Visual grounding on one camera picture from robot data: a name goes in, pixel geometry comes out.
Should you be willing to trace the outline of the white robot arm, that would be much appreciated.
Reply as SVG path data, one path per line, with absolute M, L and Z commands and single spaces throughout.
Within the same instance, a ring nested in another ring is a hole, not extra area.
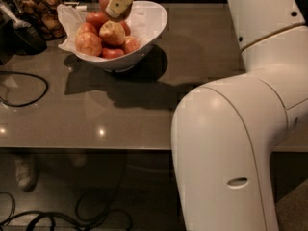
M 178 104 L 171 149 L 187 231 L 279 231 L 270 155 L 307 119 L 308 28 L 295 0 L 227 0 L 245 72 Z

